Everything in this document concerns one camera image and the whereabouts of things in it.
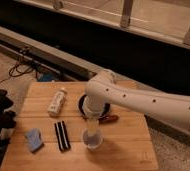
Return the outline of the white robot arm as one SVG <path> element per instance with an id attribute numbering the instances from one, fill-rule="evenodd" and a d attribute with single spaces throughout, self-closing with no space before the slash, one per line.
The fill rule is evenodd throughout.
<path id="1" fill-rule="evenodd" d="M 102 70 L 91 78 L 85 94 L 82 109 L 90 119 L 98 119 L 106 104 L 115 104 L 190 132 L 190 96 L 127 89 L 116 84 L 111 70 Z"/>

